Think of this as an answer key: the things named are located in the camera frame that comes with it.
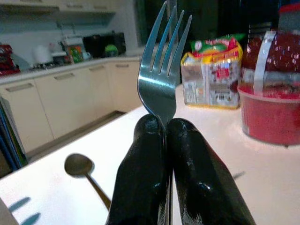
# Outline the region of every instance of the fork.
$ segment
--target fork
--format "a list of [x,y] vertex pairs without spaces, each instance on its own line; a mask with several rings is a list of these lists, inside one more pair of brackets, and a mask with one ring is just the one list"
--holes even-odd
[[[184,14],[184,10],[181,12],[172,38],[169,42],[169,46],[166,50],[165,57],[162,59],[164,45],[177,10],[176,6],[174,6],[165,31],[162,35],[162,39],[159,43],[154,63],[152,65],[151,59],[153,49],[166,5],[167,2],[165,1],[159,11],[159,14],[148,38],[144,53],[142,55],[137,82],[137,90],[142,104],[150,114],[153,114],[158,118],[164,131],[167,123],[173,118],[176,112],[175,88],[177,80],[180,76],[180,59],[192,20],[192,16],[190,15],[181,40],[176,48],[176,52],[171,58],[171,53],[175,46],[175,40]],[[168,69],[170,60],[172,60],[172,62],[170,68]]]

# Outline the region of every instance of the red container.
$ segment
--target red container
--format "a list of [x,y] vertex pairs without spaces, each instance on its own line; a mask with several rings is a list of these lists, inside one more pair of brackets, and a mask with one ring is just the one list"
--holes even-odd
[[300,99],[257,96],[240,86],[238,91],[244,133],[269,143],[300,144]]

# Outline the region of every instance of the drawer handle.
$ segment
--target drawer handle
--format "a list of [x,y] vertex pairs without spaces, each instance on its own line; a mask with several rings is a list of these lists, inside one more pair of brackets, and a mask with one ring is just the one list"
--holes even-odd
[[68,8],[83,8],[82,4],[67,4]]
[[129,67],[129,64],[116,64],[117,68],[127,68]]
[[60,75],[60,76],[55,76],[54,79],[57,81],[61,81],[61,80],[65,80],[71,77],[74,77],[75,75],[73,73],[69,73],[69,74],[64,74],[64,75]]
[[20,0],[22,2],[43,2],[42,0]]
[[94,6],[94,9],[107,9],[107,6]]
[[21,85],[14,86],[11,88],[6,88],[6,90],[8,92],[14,92],[14,91],[24,90],[24,89],[28,89],[28,88],[32,88],[32,87],[34,87],[32,83],[26,83],[26,84],[21,84]]
[[104,68],[105,68],[105,66],[99,66],[99,67],[89,68],[89,70],[90,70],[91,72],[94,72],[94,71],[101,70],[101,69],[104,69]]

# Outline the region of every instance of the table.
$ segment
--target table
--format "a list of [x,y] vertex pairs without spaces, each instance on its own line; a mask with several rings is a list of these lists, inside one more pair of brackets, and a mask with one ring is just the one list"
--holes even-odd
[[[260,142],[241,130],[240,109],[220,110],[184,105],[182,86],[176,89],[175,117],[191,121],[227,165],[258,225],[299,225],[300,146],[285,148]],[[69,154],[92,159],[92,177],[111,198],[118,166],[128,151],[137,121],[147,112],[139,107],[0,180],[0,198],[9,207],[29,197],[13,212],[21,223],[41,213],[37,225],[100,225],[107,210],[85,178],[64,171]],[[173,224],[181,225],[174,186]]]

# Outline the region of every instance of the floor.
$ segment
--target floor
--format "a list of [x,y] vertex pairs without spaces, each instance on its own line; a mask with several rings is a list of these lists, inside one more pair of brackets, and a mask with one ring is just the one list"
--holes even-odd
[[66,135],[62,138],[60,138],[58,141],[47,144],[45,146],[43,146],[42,148],[35,150],[34,153],[30,156],[28,156],[28,162],[32,163],[48,154],[50,154],[51,152],[54,152],[58,149],[60,149],[61,147],[67,145],[68,143],[88,134],[89,132],[107,124],[108,122],[120,117],[121,115],[123,115],[123,112],[114,112],[111,113],[108,117],[105,117],[99,121],[96,121],[95,123],[92,123],[82,129],[79,129],[75,132],[72,132],[69,135]]

